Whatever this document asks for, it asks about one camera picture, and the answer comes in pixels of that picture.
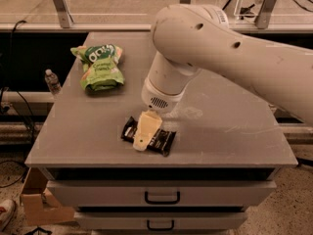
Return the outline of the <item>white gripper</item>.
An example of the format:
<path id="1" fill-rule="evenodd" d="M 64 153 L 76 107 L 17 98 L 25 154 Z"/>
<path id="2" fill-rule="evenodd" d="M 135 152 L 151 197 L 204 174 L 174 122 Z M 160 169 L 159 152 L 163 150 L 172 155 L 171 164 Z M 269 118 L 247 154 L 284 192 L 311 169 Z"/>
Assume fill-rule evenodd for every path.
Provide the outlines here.
<path id="1" fill-rule="evenodd" d="M 143 102 L 149 110 L 139 116 L 137 130 L 134 136 L 133 148 L 145 151 L 162 124 L 157 112 L 170 113 L 182 99 L 184 93 L 167 95 L 158 91 L 148 78 L 145 79 L 141 92 Z"/>

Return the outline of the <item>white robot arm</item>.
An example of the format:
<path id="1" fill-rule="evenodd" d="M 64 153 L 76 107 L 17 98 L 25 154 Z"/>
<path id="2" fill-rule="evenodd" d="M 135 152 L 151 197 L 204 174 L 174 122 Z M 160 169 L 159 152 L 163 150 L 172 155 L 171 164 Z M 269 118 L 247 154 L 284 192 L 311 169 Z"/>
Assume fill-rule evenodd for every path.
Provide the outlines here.
<path id="1" fill-rule="evenodd" d="M 312 50 L 237 33 L 212 5 L 169 5 L 156 14 L 151 34 L 156 55 L 142 88 L 150 110 L 171 112 L 207 70 L 313 123 Z"/>

